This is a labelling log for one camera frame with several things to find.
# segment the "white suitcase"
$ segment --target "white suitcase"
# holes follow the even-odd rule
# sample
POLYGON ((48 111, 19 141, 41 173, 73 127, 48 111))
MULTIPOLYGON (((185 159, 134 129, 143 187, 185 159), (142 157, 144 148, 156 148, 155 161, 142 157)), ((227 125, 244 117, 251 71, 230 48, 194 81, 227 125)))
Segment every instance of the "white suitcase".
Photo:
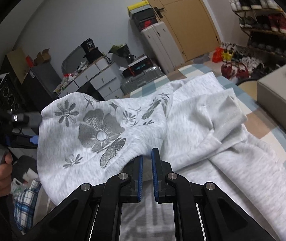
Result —
POLYGON ((169 72, 173 71, 174 66, 153 27, 149 26, 146 29, 142 30, 141 33, 147 40, 148 44, 151 46, 152 50, 154 51, 155 56, 157 57, 163 72, 165 74, 168 74, 169 72))
POLYGON ((183 57, 179 48, 177 47, 173 36, 166 27, 164 22, 155 23, 152 25, 154 31, 158 34, 159 40, 164 46, 167 55, 169 56, 174 67, 180 66, 184 63, 183 57))

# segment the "checkered bag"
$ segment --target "checkered bag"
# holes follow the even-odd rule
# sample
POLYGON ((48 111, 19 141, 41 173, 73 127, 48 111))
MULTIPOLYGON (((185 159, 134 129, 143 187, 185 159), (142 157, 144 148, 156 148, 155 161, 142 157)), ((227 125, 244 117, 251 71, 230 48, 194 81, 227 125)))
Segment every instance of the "checkered bag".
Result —
POLYGON ((28 189, 25 189, 14 202, 14 218, 17 227, 23 233, 33 227, 33 217, 41 183, 33 180, 28 189))

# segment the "human hand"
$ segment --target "human hand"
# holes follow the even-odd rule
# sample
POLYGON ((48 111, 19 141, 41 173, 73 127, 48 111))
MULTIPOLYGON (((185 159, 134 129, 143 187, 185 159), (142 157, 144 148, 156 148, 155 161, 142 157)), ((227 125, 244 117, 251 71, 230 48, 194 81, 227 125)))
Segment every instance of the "human hand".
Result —
POLYGON ((5 155, 5 163, 0 165, 0 197, 7 196, 11 188, 11 163, 13 158, 10 153, 5 155))

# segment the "metal bolt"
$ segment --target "metal bolt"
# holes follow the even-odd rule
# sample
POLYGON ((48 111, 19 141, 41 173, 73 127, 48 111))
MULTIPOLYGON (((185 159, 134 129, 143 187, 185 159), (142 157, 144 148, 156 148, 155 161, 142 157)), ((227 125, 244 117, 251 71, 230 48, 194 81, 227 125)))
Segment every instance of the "metal bolt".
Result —
POLYGON ((127 179, 127 178, 128 178, 128 175, 127 175, 126 173, 121 173, 121 174, 118 175, 118 177, 119 177, 120 179, 124 180, 124 179, 127 179))
POLYGON ((81 190, 83 190, 83 191, 87 191, 90 188, 91 188, 91 185, 88 184, 88 183, 84 183, 84 184, 81 185, 81 190))
POLYGON ((167 175, 167 177, 169 178, 169 179, 176 179, 177 177, 178 177, 178 175, 176 175, 175 173, 168 173, 168 175, 167 175))
POLYGON ((213 190, 215 188, 215 184, 212 183, 212 182, 208 182, 205 187, 208 189, 208 190, 213 190))

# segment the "door handle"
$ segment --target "door handle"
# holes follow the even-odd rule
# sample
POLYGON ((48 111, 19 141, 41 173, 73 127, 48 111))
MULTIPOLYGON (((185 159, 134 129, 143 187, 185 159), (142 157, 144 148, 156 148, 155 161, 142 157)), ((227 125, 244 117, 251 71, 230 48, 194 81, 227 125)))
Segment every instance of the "door handle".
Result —
POLYGON ((163 15, 161 14, 161 11, 165 10, 164 7, 160 8, 160 9, 158 9, 157 7, 154 7, 154 10, 156 11, 156 13, 159 16, 159 18, 163 18, 163 15))

